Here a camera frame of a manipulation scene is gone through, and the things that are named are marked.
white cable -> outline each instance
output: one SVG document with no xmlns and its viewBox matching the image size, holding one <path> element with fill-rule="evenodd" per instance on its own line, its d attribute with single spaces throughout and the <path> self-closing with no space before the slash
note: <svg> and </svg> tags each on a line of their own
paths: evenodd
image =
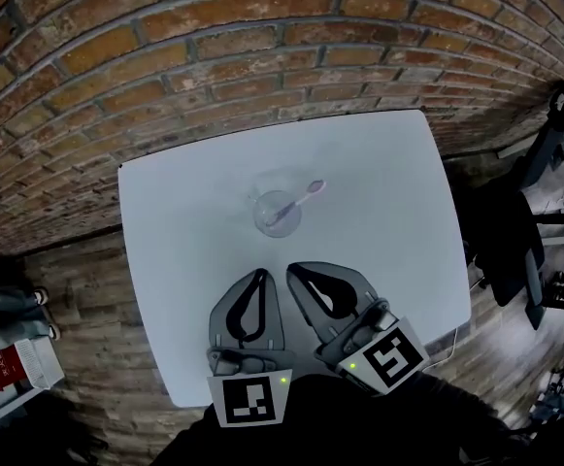
<svg viewBox="0 0 564 466">
<path fill-rule="evenodd" d="M 424 371 L 426 371 L 427 369 L 434 368 L 435 366 L 439 366 L 441 363 L 446 362 L 447 360 L 451 359 L 451 357 L 454 355 L 454 350 L 456 349 L 456 337 L 457 337 L 457 335 L 458 335 L 458 328 L 456 328 L 454 330 L 454 342 L 452 342 L 452 352 L 449 353 L 449 356 L 446 357 L 445 359 L 434 362 L 430 366 L 426 366 L 424 369 L 421 370 L 422 373 Z"/>
</svg>

glass cup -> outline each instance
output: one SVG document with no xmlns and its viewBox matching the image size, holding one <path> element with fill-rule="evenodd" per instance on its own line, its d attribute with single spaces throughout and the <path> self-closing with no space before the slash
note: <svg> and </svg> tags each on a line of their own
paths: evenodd
<svg viewBox="0 0 564 466">
<path fill-rule="evenodd" d="M 278 212 L 295 198 L 286 191 L 273 190 L 260 195 L 253 205 L 253 222 L 267 237 L 284 238 L 299 227 L 301 207 L 294 206 L 285 216 L 278 218 Z"/>
</svg>

brick wall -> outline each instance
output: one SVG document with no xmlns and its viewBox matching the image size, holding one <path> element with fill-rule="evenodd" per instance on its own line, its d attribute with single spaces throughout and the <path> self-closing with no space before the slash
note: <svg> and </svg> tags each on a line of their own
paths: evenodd
<svg viewBox="0 0 564 466">
<path fill-rule="evenodd" d="M 134 157 L 411 108 L 492 149 L 561 78 L 564 0 L 0 0 L 0 253 L 119 223 Z"/>
</svg>

floor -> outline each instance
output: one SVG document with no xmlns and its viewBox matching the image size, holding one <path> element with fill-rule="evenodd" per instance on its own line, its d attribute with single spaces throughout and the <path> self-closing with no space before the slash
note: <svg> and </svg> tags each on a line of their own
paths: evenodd
<svg viewBox="0 0 564 466">
<path fill-rule="evenodd" d="M 456 164 L 488 164 L 491 174 L 508 166 L 494 160 L 454 162 L 447 163 L 449 174 Z M 544 177 L 529 193 L 531 206 L 540 212 L 559 206 L 563 188 Z M 73 418 L 110 444 L 98 452 L 100 464 L 148 465 L 201 410 L 177 410 L 166 393 L 135 301 L 121 233 L 38 253 L 25 263 L 34 284 L 50 291 L 50 309 L 62 328 L 55 349 L 67 379 L 54 392 L 74 403 Z M 564 248 L 547 253 L 547 274 L 558 268 L 564 269 Z M 470 285 L 475 283 L 479 270 L 470 267 L 469 277 Z M 490 288 L 476 286 L 471 297 L 472 318 L 458 334 L 454 355 L 431 371 L 479 395 L 510 426 L 521 426 L 543 376 L 563 356 L 564 312 L 548 311 L 534 332 L 523 311 L 524 293 L 503 309 Z M 450 354 L 451 338 L 433 348 L 436 360 Z"/>
</svg>

black chair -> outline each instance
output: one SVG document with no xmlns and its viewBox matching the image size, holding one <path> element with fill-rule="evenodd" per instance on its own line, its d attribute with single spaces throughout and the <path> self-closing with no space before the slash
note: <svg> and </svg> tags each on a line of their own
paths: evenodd
<svg viewBox="0 0 564 466">
<path fill-rule="evenodd" d="M 457 206 L 468 260 L 475 257 L 500 306 L 527 288 L 526 313 L 535 329 L 544 314 L 539 269 L 545 253 L 536 219 L 521 190 L 538 181 L 563 139 L 564 82 L 559 82 L 547 122 L 529 151 L 508 174 L 474 190 Z"/>
</svg>

